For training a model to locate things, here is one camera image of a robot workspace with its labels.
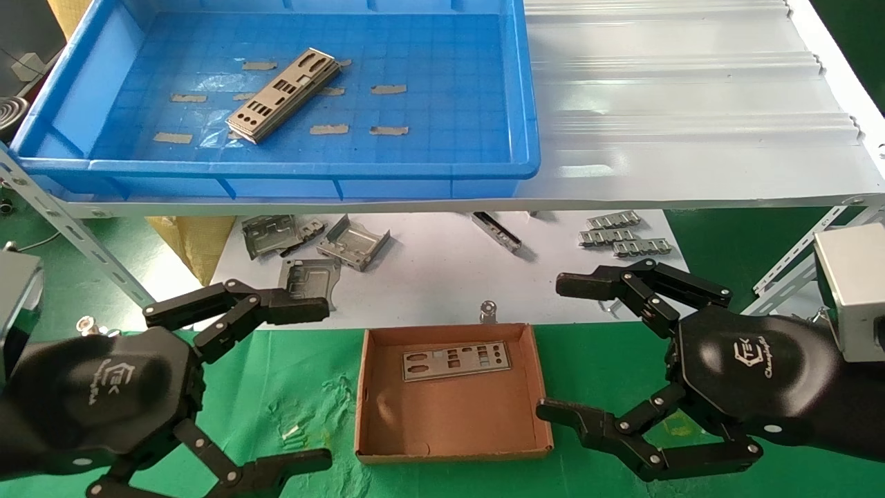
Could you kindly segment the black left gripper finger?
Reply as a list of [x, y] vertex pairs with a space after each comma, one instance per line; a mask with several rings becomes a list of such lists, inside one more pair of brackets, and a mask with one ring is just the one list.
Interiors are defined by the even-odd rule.
[[[267, 456], [237, 466], [200, 429], [192, 419], [185, 419], [173, 429], [178, 441], [215, 475], [217, 482], [206, 497], [279, 497], [290, 478], [301, 474], [325, 472], [331, 468], [330, 450], [304, 450], [279, 456]], [[137, 466], [120, 460], [87, 489], [88, 497], [163, 497], [158, 492], [134, 488], [129, 484]]]
[[193, 350], [211, 365], [262, 324], [312, 324], [330, 315], [325, 297], [293, 297], [282, 288], [256, 289], [236, 279], [190, 291], [143, 309], [146, 325], [181, 330], [212, 318]]

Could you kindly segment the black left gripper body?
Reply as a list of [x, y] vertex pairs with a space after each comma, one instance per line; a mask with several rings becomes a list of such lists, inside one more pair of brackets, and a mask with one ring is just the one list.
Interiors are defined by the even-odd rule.
[[29, 344], [2, 390], [2, 478], [147, 469], [179, 445], [174, 426], [204, 391], [197, 355], [161, 328]]

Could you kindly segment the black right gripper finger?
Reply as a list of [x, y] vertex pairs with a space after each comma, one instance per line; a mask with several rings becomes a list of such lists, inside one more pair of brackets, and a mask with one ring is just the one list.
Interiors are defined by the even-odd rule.
[[727, 308], [732, 299], [727, 287], [654, 259], [626, 267], [599, 266], [591, 274], [559, 274], [556, 292], [595, 302], [619, 300], [660, 338], [675, 338], [679, 329], [680, 315], [666, 297], [695, 310]]
[[718, 443], [658, 448], [646, 441], [646, 432], [682, 409], [689, 394], [670, 384], [625, 415], [562, 400], [537, 401], [537, 418], [575, 431], [579, 444], [617, 457], [645, 482], [702, 478], [745, 472], [764, 454], [761, 445], [726, 423], [718, 424]]

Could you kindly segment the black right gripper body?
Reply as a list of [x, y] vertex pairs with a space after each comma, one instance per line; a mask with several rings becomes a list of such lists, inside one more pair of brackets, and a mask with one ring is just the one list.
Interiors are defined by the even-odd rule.
[[883, 364], [847, 362], [826, 326], [708, 306], [679, 322], [667, 365], [708, 432], [883, 461]]

